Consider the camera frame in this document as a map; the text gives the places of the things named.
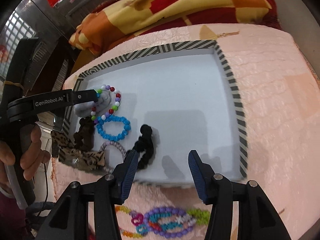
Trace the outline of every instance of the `beige wall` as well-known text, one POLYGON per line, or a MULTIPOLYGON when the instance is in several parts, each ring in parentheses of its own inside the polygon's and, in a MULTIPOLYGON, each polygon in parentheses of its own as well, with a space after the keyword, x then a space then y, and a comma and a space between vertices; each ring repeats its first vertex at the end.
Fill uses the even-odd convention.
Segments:
POLYGON ((284 31, 290 33, 320 77, 320 27, 302 0, 275 0, 284 31))

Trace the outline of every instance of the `metal screw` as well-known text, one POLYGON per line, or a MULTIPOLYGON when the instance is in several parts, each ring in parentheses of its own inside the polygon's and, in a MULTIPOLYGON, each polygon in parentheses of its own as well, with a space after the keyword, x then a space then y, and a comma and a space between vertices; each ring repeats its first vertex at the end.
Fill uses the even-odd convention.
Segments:
POLYGON ((249 185, 250 185, 251 187, 257 187, 257 186, 258 186, 258 183, 257 183, 255 180, 250 180, 250 181, 249 181, 249 185))
POLYGON ((77 181, 71 182, 71 184, 70 184, 71 188, 76 188, 78 186, 79 186, 79 182, 77 182, 77 181))
POLYGON ((115 176, 113 176, 112 174, 107 174, 106 176, 104 176, 105 180, 113 180, 115 176))
POLYGON ((214 174, 213 177, 214 177, 216 180, 222 180, 222 179, 223 179, 223 176, 222 176, 221 174, 219 174, 219 173, 214 174))

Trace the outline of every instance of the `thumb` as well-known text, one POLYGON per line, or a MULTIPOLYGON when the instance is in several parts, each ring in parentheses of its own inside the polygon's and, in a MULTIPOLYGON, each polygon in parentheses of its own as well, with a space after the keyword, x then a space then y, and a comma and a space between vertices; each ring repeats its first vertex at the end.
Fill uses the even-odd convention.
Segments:
POLYGON ((14 165, 15 157, 10 147, 0 141, 0 161, 7 165, 14 165))

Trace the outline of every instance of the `brown scrunchie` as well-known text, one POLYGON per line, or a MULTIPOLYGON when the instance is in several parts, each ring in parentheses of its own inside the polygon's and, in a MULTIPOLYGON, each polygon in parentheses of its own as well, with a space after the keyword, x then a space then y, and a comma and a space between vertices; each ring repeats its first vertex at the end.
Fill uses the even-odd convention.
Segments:
POLYGON ((52 144, 57 143, 59 148, 64 152, 66 158, 76 159, 76 168, 86 171, 92 171, 99 166, 105 166, 104 151, 82 151, 75 149, 74 144, 63 133, 51 131, 52 144))
POLYGON ((94 122, 91 120, 91 117, 86 117, 81 118, 79 124, 79 131, 73 135, 75 139, 74 148, 86 152, 91 151, 94 143, 94 122))

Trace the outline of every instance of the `blue bead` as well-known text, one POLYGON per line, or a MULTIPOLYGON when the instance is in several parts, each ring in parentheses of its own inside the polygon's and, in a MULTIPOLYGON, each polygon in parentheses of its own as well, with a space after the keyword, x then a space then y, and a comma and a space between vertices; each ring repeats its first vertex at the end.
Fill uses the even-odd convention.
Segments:
POLYGON ((127 131, 130 131, 130 130, 131 130, 131 126, 128 125, 128 124, 126 124, 126 125, 123 127, 123 129, 125 129, 125 130, 127 130, 127 131))

